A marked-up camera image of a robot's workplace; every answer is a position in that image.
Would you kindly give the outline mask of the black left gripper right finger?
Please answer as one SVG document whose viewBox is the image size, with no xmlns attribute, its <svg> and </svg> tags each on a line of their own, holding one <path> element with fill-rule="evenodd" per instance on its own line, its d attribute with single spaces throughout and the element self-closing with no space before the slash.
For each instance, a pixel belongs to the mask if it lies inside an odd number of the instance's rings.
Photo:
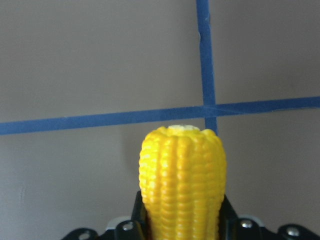
<svg viewBox="0 0 320 240">
<path fill-rule="evenodd" d="M 232 207 L 229 199 L 224 195 L 221 208 L 219 210 L 219 239 L 234 240 L 235 223 L 238 215 Z"/>
</svg>

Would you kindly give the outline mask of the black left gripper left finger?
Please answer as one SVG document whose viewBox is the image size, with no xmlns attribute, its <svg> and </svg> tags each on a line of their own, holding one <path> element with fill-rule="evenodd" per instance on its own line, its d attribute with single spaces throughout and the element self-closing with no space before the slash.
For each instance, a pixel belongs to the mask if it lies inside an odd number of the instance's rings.
<svg viewBox="0 0 320 240">
<path fill-rule="evenodd" d="M 148 239 L 148 221 L 147 211 L 142 200 L 141 191 L 138 191 L 135 196 L 133 209 L 131 213 L 131 221 L 135 224 L 138 232 L 138 240 Z"/>
</svg>

